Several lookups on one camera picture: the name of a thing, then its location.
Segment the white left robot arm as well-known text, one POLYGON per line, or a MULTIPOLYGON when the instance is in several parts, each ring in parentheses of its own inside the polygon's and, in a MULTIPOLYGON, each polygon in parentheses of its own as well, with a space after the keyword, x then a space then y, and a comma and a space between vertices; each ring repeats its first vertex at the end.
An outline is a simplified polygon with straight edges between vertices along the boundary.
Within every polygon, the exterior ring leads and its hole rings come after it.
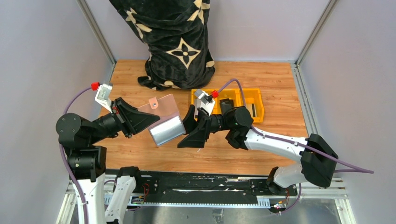
POLYGON ((116 138, 122 132, 131 138, 160 117, 141 112, 122 98, 110 103, 110 112, 94 121, 66 113, 56 123, 62 159, 78 198, 81 224, 121 224, 132 193, 143 187, 138 167, 119 169, 110 203, 105 205, 107 148, 97 142, 116 138))

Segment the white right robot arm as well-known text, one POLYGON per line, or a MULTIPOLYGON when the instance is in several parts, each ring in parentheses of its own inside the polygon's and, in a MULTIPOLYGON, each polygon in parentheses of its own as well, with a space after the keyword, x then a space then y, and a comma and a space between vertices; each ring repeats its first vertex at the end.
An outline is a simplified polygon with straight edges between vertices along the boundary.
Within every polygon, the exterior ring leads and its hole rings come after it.
POLYGON ((253 118, 244 106, 209 114, 191 105, 183 125, 186 137, 178 148, 203 148, 210 134, 227 131, 225 139, 233 148, 266 151, 293 160, 292 165, 272 168, 264 188, 273 195, 303 182, 322 188, 331 185, 338 155, 320 135, 300 138, 265 132, 253 127, 253 118))

